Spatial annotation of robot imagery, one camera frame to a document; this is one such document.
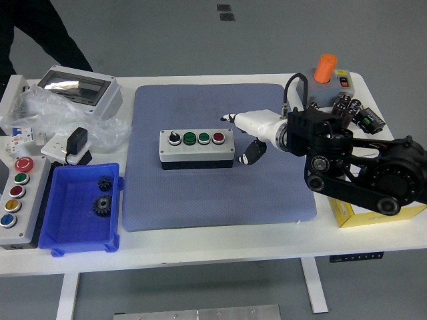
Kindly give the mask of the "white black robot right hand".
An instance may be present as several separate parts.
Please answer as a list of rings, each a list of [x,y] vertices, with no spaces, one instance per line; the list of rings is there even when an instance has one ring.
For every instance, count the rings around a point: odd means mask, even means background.
[[[238,157],[238,161],[244,165],[252,165],[258,161],[267,150],[267,142],[276,149],[288,151],[288,120],[273,111],[264,109],[230,113],[224,115],[221,121],[233,123],[242,132],[255,137],[245,152]]]

